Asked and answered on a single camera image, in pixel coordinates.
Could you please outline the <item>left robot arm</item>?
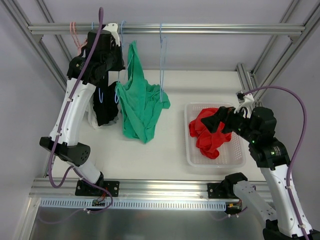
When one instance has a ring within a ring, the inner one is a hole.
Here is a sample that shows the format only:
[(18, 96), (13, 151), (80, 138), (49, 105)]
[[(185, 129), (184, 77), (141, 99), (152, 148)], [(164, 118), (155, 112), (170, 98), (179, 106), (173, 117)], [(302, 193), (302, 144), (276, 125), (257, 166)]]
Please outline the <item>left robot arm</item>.
[(67, 162), (85, 178), (86, 189), (93, 196), (104, 190), (102, 173), (88, 160), (91, 148), (79, 142), (85, 113), (97, 125), (113, 124), (118, 119), (115, 102), (116, 82), (109, 84), (109, 72), (124, 70), (119, 35), (111, 30), (92, 30), (80, 54), (69, 62), (64, 100), (49, 136), (41, 137), (40, 146)]

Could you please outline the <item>black tank top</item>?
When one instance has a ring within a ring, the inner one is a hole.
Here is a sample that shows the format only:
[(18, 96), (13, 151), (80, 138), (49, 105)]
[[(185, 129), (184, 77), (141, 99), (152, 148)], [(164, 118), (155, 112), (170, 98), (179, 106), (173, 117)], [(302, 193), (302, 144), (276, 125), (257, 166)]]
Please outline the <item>black tank top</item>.
[[(109, 84), (109, 72), (99, 82), (93, 94), (93, 110), (97, 117), (98, 125), (107, 124), (118, 116), (118, 104), (115, 103), (115, 88), (117, 82)], [(99, 101), (98, 88), (103, 92), (103, 103)]]

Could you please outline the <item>aluminium frame posts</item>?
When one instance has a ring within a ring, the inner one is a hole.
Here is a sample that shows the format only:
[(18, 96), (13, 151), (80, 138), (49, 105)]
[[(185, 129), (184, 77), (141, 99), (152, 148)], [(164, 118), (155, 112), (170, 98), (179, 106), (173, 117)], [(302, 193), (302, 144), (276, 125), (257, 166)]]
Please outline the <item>aluminium frame posts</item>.
[(34, 52), (44, 62), (47, 69), (53, 75), (58, 85), (65, 90), (67, 86), (67, 78), (58, 66), (54, 57), (43, 42), (42, 34), (33, 34), (30, 27), (32, 23), (21, 5), (16, 0), (2, 0), (0, 6), (5, 10), (8, 16), (13, 20), (17, 29), (22, 33), (26, 42), (31, 46)]
[(320, 2), (312, 1), (314, 6), (309, 6), (307, 3), (307, 0), (292, 0), (280, 19), (281, 24), (300, 22), (302, 31), (297, 35), (289, 33), (272, 35), (252, 68), (247, 68), (241, 62), (236, 65), (236, 72), (243, 91), (276, 83), (294, 57), (319, 28)]

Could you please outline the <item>white plastic perforated basket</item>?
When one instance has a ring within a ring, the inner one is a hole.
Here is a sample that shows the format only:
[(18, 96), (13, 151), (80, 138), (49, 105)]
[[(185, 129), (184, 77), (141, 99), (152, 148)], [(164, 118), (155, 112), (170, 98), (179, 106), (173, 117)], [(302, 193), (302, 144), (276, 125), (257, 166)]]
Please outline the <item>white plastic perforated basket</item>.
[(184, 108), (185, 146), (187, 162), (193, 167), (240, 168), (245, 165), (243, 141), (235, 133), (222, 133), (223, 123), (211, 133), (201, 122), (215, 114), (219, 107), (231, 107), (228, 102), (188, 103)]

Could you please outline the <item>aluminium top hanging rail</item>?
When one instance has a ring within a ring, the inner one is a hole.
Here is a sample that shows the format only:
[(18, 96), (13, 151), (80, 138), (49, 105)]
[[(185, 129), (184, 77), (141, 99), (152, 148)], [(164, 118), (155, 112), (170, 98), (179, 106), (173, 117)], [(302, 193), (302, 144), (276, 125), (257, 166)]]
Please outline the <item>aluminium top hanging rail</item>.
[[(75, 30), (86, 33), (97, 29), (98, 23), (76, 23)], [(70, 30), (69, 23), (31, 23), (28, 29), (33, 35), (63, 35)], [(107, 23), (105, 29), (125, 35), (186, 34), (186, 35), (264, 35), (300, 36), (306, 27), (301, 24), (213, 24), (213, 23)]]

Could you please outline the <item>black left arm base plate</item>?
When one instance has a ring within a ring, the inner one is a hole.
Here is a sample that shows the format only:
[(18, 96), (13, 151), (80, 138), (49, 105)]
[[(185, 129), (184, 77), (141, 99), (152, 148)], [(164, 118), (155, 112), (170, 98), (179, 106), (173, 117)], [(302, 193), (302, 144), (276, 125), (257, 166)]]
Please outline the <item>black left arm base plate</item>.
[(93, 184), (86, 183), (84, 180), (78, 180), (75, 188), (75, 195), (81, 197), (101, 197), (106, 194), (107, 190), (112, 197), (118, 197), (120, 182), (115, 180), (102, 180), (99, 186), (94, 186)]

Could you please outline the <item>white tank top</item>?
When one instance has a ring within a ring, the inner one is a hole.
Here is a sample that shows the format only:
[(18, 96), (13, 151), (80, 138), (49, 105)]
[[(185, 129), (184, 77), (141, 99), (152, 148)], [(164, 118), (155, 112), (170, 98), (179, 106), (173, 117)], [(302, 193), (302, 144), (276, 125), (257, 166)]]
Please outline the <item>white tank top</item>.
[(87, 105), (85, 111), (87, 112), (87, 121), (88, 121), (89, 125), (91, 127), (93, 127), (93, 129), (95, 129), (95, 130), (99, 129), (100, 127), (106, 127), (106, 126), (114, 125), (119, 120), (118, 116), (116, 116), (113, 120), (109, 121), (108, 123), (103, 124), (103, 125), (98, 125), (98, 120), (97, 120), (96, 113), (95, 113), (95, 111), (93, 109), (93, 106), (90, 103)]

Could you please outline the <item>green tank top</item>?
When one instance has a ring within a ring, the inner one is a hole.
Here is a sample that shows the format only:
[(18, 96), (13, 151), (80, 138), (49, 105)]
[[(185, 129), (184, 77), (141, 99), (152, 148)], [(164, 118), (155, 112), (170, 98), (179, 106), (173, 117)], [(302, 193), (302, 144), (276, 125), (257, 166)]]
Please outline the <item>green tank top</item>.
[(156, 125), (163, 109), (171, 106), (159, 84), (145, 78), (137, 42), (128, 47), (127, 82), (116, 83), (116, 96), (122, 113), (122, 131), (129, 139), (146, 144), (155, 137)]

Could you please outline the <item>aluminium right frame posts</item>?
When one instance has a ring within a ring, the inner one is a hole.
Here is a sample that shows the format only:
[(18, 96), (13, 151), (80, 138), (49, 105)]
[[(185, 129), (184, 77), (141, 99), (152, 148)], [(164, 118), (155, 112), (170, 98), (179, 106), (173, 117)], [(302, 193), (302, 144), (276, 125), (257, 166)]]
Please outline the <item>aluminium right frame posts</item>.
[(247, 68), (241, 62), (236, 65), (236, 72), (243, 91), (276, 83), (294, 57), (319, 28), (320, 2), (312, 1), (314, 6), (309, 6), (307, 3), (307, 0), (292, 0), (280, 19), (281, 24), (300, 22), (302, 31), (297, 35), (289, 33), (272, 35), (252, 68)]

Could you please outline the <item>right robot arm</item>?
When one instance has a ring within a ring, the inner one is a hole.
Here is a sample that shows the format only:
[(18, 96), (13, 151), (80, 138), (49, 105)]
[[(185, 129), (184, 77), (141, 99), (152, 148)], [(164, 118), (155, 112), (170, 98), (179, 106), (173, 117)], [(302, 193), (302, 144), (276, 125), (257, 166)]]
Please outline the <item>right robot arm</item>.
[(222, 133), (236, 133), (248, 141), (249, 152), (263, 174), (273, 200), (270, 206), (241, 173), (225, 177), (220, 186), (228, 198), (239, 198), (258, 218), (266, 240), (318, 240), (319, 231), (313, 229), (305, 217), (293, 183), (286, 147), (275, 138), (277, 120), (271, 109), (255, 107), (250, 117), (236, 112), (234, 107), (220, 107), (201, 122), (215, 133), (221, 123)]

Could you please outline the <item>aluminium left frame posts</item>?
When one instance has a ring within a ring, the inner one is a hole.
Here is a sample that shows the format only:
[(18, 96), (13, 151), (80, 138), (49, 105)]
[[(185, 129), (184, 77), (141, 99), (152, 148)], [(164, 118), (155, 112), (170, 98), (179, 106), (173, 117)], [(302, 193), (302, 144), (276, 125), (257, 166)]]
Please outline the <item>aluminium left frame posts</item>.
[(16, 0), (2, 0), (0, 6), (5, 10), (8, 16), (13, 20), (17, 29), (22, 33), (26, 42), (31, 46), (34, 52), (44, 62), (47, 69), (53, 75), (58, 85), (65, 90), (67, 86), (67, 78), (58, 66), (54, 57), (43, 42), (42, 34), (33, 34), (30, 27), (32, 23), (21, 5)]

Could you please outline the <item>aluminium front frame rail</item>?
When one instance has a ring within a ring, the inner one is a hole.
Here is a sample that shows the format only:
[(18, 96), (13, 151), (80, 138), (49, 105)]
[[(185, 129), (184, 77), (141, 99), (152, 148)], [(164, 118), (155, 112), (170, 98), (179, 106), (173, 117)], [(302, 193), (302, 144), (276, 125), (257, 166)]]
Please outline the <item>aluminium front frame rail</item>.
[[(36, 178), (33, 181), (30, 197), (85, 197), (76, 196), (77, 178), (67, 178), (59, 188), (51, 186), (47, 178)], [(141, 200), (208, 200), (207, 184), (219, 181), (196, 180), (134, 180), (134, 179), (106, 179), (119, 181), (119, 192), (116, 198)]]

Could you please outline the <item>red tank top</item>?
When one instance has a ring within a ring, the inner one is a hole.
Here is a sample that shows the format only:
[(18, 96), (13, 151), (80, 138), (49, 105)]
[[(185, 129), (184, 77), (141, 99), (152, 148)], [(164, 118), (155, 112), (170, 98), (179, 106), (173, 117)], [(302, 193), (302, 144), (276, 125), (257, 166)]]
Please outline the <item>red tank top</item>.
[(218, 108), (215, 107), (202, 109), (197, 118), (192, 120), (188, 125), (189, 135), (196, 138), (195, 146), (200, 150), (203, 156), (212, 160), (219, 157), (220, 152), (218, 151), (218, 148), (224, 143), (230, 142), (232, 139), (231, 133), (221, 133), (221, 130), (224, 127), (223, 123), (220, 123), (217, 132), (210, 133), (201, 122), (202, 118), (215, 114), (217, 110)]

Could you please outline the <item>light blue wire hanger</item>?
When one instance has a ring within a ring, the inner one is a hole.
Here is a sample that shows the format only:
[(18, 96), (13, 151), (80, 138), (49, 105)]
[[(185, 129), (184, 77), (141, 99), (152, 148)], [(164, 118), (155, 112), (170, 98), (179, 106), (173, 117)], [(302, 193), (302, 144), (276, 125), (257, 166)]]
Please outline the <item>light blue wire hanger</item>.
[(159, 25), (159, 41), (160, 41), (160, 58), (159, 58), (159, 85), (160, 85), (160, 101), (163, 101), (164, 93), (164, 73), (167, 54), (167, 37), (163, 36), (163, 23)]

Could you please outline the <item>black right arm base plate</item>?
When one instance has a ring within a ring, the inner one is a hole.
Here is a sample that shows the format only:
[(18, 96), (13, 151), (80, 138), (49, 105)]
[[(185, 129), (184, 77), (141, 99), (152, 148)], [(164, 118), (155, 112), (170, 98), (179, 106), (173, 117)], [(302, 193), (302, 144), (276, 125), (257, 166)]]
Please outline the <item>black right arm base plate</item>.
[(226, 199), (228, 197), (222, 183), (210, 182), (207, 184), (207, 195), (209, 199)]

